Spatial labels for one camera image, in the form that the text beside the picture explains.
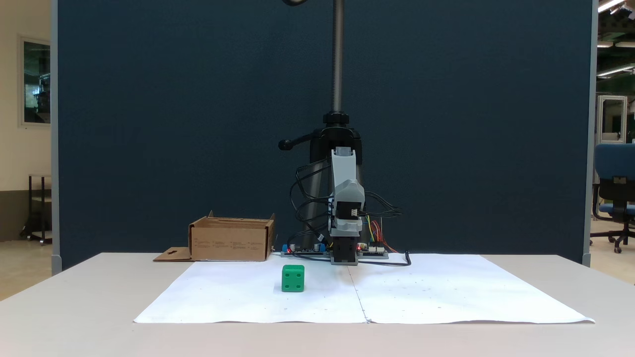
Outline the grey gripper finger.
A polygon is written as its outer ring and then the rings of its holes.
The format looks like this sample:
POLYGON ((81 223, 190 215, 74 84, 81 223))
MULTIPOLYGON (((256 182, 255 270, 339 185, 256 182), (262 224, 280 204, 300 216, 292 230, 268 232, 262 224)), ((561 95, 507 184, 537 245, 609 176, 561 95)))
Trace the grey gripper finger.
POLYGON ((360 218, 340 219, 329 218, 329 235, 331 237, 359 237, 363 230, 363 222, 360 218))

